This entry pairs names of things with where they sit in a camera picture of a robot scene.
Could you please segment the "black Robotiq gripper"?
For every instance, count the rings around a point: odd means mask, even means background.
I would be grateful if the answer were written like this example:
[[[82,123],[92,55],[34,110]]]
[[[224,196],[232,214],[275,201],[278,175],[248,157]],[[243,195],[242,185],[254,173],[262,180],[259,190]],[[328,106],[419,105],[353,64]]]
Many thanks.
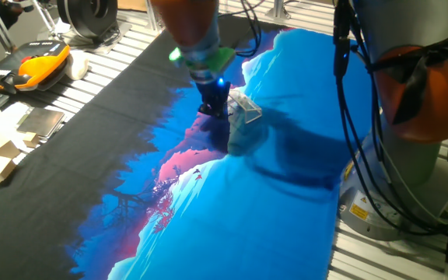
[[[202,114],[211,116],[212,107],[213,116],[217,119],[227,118],[226,108],[223,106],[228,99],[231,83],[224,80],[215,80],[206,84],[197,84],[198,91],[201,94],[202,105],[198,111]]]

